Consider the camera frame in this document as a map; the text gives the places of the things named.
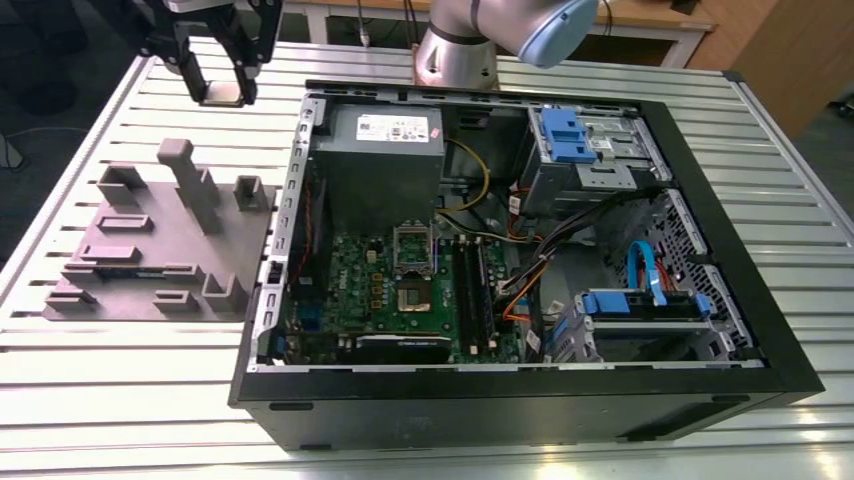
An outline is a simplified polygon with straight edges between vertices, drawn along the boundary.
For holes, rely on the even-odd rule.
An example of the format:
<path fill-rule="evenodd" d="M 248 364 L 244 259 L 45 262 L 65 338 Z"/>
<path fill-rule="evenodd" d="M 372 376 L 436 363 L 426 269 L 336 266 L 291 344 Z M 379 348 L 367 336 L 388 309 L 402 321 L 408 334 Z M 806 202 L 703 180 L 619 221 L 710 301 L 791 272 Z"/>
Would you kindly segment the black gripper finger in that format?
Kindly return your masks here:
<path fill-rule="evenodd" d="M 140 53 L 144 57 L 161 59 L 167 69 L 181 77 L 192 100 L 201 103 L 208 84 L 189 48 L 187 29 L 172 23 L 149 24 L 143 28 Z"/>
<path fill-rule="evenodd" d="M 240 90 L 239 104 L 254 104 L 258 95 L 256 77 L 262 65 L 272 59 L 282 26 L 282 1 L 250 1 L 250 8 L 258 17 L 258 35 L 251 37 L 252 46 L 221 46 L 232 61 L 236 83 Z"/>

